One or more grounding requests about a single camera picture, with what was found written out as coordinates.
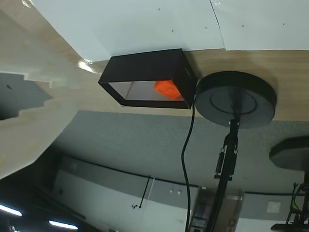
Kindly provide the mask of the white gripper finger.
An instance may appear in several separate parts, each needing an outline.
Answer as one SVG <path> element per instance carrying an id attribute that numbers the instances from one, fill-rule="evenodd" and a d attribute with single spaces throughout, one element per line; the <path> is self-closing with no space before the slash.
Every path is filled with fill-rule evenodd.
<path id="1" fill-rule="evenodd" d="M 28 81 L 47 82 L 51 88 L 79 88 L 78 68 L 43 36 L 43 32 L 51 35 L 51 30 L 34 7 L 1 7 L 0 71 L 22 74 Z"/>
<path id="2" fill-rule="evenodd" d="M 31 165 L 70 124 L 75 100 L 52 99 L 0 122 L 1 179 Z"/>

